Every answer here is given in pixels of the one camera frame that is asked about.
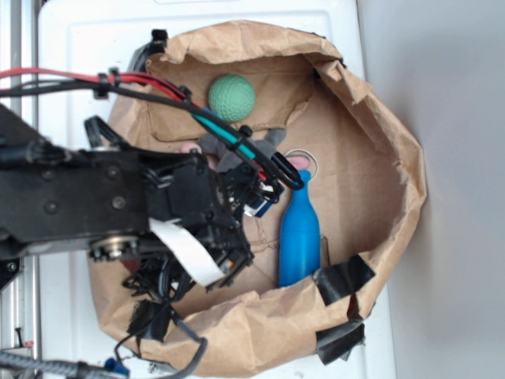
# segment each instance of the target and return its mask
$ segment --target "red wire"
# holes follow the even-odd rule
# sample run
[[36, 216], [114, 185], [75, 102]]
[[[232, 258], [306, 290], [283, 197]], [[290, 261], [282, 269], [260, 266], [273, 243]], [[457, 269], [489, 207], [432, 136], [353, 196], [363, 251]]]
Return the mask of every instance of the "red wire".
[[92, 83], [98, 83], [99, 77], [93, 75], [83, 75], [79, 73], [69, 73], [66, 71], [57, 71], [55, 69], [41, 69], [39, 67], [19, 67], [16, 69], [7, 69], [5, 71], [0, 71], [0, 79], [5, 77], [15, 77], [17, 75], [24, 74], [37, 74], [37, 73], [46, 73], [49, 75], [58, 75], [60, 77], [71, 77], [73, 79], [77, 79], [79, 81], [90, 81]]
[[[56, 69], [43, 69], [39, 67], [28, 67], [28, 68], [19, 67], [16, 69], [7, 69], [5, 71], [0, 71], [0, 79], [25, 74], [48, 74], [48, 75], [57, 75], [60, 77], [70, 77], [72, 79], [76, 79], [79, 81], [87, 81], [91, 83], [100, 82], [100, 77], [96, 75], [83, 75], [79, 73], [70, 73], [67, 71], [59, 71]], [[165, 81], [164, 79], [155, 77], [149, 73], [129, 72], [120, 74], [119, 77], [125, 83], [139, 83], [139, 84], [151, 85], [152, 87], [157, 88], [158, 90], [169, 96], [171, 99], [182, 101], [185, 98], [184, 92], [182, 92], [175, 85], [171, 84], [169, 81]], [[116, 81], [116, 76], [113, 74], [108, 74], [107, 80], [109, 83], [113, 84]]]

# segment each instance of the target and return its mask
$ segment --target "green cable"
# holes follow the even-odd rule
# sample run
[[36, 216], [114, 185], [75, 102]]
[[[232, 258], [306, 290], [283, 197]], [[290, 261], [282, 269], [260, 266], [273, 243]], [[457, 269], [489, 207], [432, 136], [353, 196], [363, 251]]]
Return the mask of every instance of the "green cable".
[[[230, 142], [231, 144], [236, 144], [237, 141], [238, 141], [238, 138], [236, 138], [232, 133], [224, 130], [223, 128], [217, 126], [214, 122], [212, 122], [211, 120], [205, 118], [205, 117], [202, 117], [202, 116], [199, 116], [198, 114], [193, 114], [193, 117], [198, 121], [198, 122], [201, 122], [202, 124], [204, 124], [206, 127], [208, 127], [210, 130], [212, 130], [214, 133], [216, 133], [217, 135], [219, 135], [220, 137], [224, 138], [225, 140], [227, 140], [228, 142]], [[256, 154], [254, 154], [254, 152], [248, 148], [247, 146], [244, 146], [243, 144], [240, 144], [238, 146], [238, 149], [245, 155], [247, 156], [249, 159], [255, 159], [256, 158]]]

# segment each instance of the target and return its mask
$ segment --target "crumpled paper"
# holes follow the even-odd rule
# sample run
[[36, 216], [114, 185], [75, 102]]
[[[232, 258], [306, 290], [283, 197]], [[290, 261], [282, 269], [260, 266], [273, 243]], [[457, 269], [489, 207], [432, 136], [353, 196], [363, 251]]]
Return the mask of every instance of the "crumpled paper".
[[[325, 38], [251, 21], [175, 36], [165, 54], [150, 58], [153, 73], [188, 86], [203, 105], [213, 78], [247, 76], [260, 94], [244, 121], [258, 130], [254, 137], [261, 137], [262, 129], [286, 127], [279, 151], [305, 148], [319, 160], [320, 173], [309, 192], [320, 219], [322, 261], [336, 265], [359, 254], [376, 273], [353, 296], [353, 312], [348, 312], [351, 296], [325, 306], [312, 277], [277, 288], [279, 225], [290, 198], [286, 191], [263, 218], [245, 218], [256, 255], [253, 266], [232, 287], [208, 293], [194, 287], [176, 305], [187, 325], [209, 340], [196, 374], [249, 377], [313, 354], [316, 332], [370, 314], [416, 229], [426, 198], [421, 146], [340, 58]], [[287, 87], [277, 85], [284, 81]], [[173, 151], [203, 133], [179, 110], [121, 97], [110, 123], [130, 143], [159, 151]], [[90, 264], [90, 275], [100, 328], [120, 340], [141, 300], [121, 286], [129, 271], [121, 262]], [[125, 345], [143, 358], [177, 368], [188, 364], [197, 349], [173, 325], [162, 343], [141, 340], [138, 347], [131, 339]]]

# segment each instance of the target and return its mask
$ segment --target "black clip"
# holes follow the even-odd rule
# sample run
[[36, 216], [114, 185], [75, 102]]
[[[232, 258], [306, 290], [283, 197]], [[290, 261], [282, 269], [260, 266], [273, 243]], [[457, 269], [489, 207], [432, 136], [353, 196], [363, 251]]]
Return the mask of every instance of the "black clip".
[[240, 148], [240, 145], [242, 144], [244, 138], [249, 138], [253, 135], [253, 130], [249, 128], [247, 125], [242, 125], [238, 130], [238, 134], [239, 137], [237, 141], [235, 141], [235, 143], [228, 148], [228, 150], [231, 150], [232, 152]]
[[116, 87], [119, 87], [119, 85], [121, 84], [121, 75], [119, 74], [118, 67], [109, 68], [109, 73], [114, 77], [114, 85]]
[[109, 98], [109, 78], [106, 73], [99, 73], [99, 87], [94, 91], [94, 97], [97, 100]]
[[179, 87], [179, 89], [181, 90], [182, 93], [184, 93], [185, 98], [182, 101], [184, 103], [191, 103], [191, 96], [193, 95], [191, 90], [187, 88], [185, 85], [182, 85], [181, 87]]

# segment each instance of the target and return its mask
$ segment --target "black tape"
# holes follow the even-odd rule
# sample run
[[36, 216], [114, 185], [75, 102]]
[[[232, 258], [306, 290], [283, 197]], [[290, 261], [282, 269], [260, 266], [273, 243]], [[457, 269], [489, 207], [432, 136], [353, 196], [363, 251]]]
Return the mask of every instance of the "black tape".
[[312, 274], [327, 306], [355, 294], [374, 276], [374, 271], [359, 255], [340, 265], [320, 268]]
[[316, 333], [317, 354], [324, 365], [336, 359], [347, 360], [350, 352], [365, 341], [363, 321], [349, 321], [335, 328]]
[[170, 322], [170, 312], [161, 312], [163, 305], [142, 300], [136, 304], [128, 334], [145, 340], [162, 342]]

